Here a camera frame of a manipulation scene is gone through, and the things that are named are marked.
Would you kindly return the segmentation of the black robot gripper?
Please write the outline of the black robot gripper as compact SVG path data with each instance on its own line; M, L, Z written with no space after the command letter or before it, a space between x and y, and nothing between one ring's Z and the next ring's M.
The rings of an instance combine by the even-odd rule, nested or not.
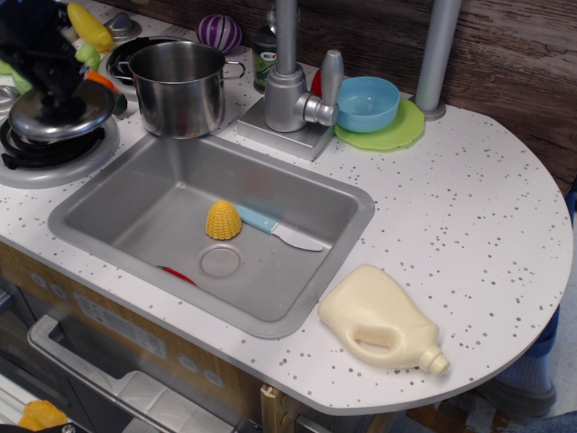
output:
M1 60L56 105L85 106L75 95L84 81L84 64L60 32L56 2L1 3Z

